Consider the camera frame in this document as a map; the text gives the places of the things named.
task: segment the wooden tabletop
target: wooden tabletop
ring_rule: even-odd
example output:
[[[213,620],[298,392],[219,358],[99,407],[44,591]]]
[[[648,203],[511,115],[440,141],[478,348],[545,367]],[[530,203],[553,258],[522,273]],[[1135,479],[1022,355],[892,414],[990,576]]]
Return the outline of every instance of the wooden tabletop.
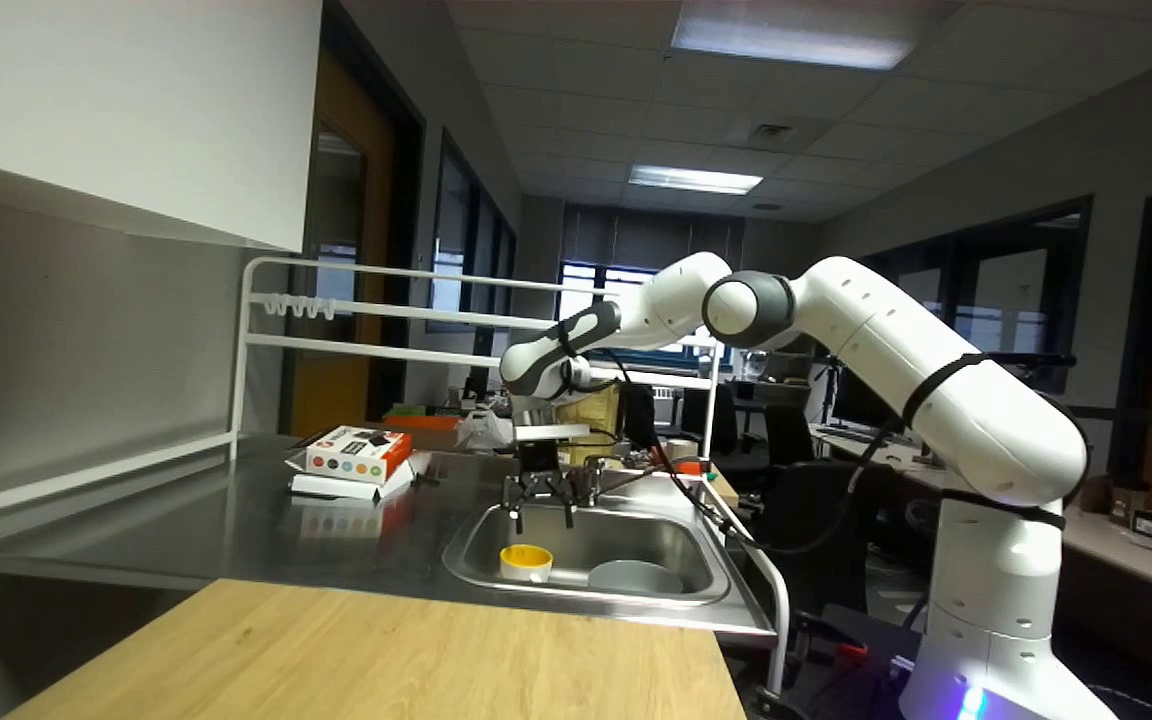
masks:
[[[712,630],[215,579],[11,711],[735,720]]]

